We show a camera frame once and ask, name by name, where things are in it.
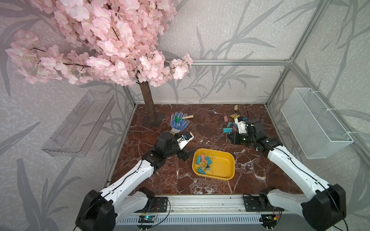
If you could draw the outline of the yellow plastic storage tray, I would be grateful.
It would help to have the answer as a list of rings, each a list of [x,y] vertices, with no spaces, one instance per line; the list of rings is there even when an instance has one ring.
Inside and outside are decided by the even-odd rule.
[[[199,165],[196,164],[197,157],[201,156],[201,154],[205,154],[205,157],[209,156],[213,162],[211,165],[208,165],[207,169],[204,169],[206,171],[205,175],[198,173],[198,168],[202,168],[203,162],[201,161]],[[229,181],[235,175],[235,159],[232,154],[227,152],[201,148],[194,154],[192,170],[197,176]]]

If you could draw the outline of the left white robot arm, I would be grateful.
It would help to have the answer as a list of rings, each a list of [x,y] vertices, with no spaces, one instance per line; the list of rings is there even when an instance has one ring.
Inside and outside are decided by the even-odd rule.
[[[194,151],[185,151],[194,139],[190,132],[163,132],[156,144],[124,176],[101,191],[91,190],[84,198],[75,221],[81,231],[112,231],[117,223],[150,205],[154,194],[145,188],[130,193],[162,166],[177,156],[187,161]]]

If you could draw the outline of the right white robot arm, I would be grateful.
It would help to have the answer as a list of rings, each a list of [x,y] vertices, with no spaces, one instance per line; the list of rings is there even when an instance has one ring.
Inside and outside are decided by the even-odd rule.
[[[296,159],[280,140],[266,136],[261,121],[236,118],[233,125],[237,130],[227,135],[233,144],[254,148],[283,170],[302,191],[292,194],[266,188],[258,195],[262,210],[281,208],[293,212],[316,231],[326,231],[346,220],[346,192],[339,184],[323,180]]]

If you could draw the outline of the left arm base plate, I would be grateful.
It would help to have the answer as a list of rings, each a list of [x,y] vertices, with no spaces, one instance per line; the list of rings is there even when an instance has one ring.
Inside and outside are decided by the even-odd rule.
[[[148,201],[146,212],[167,212],[169,207],[168,197],[153,197]]]

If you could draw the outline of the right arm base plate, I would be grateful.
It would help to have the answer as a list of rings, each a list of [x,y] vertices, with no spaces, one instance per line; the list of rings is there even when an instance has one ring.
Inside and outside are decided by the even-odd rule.
[[[243,194],[242,196],[246,212],[283,212],[279,207],[273,207],[265,195]]]

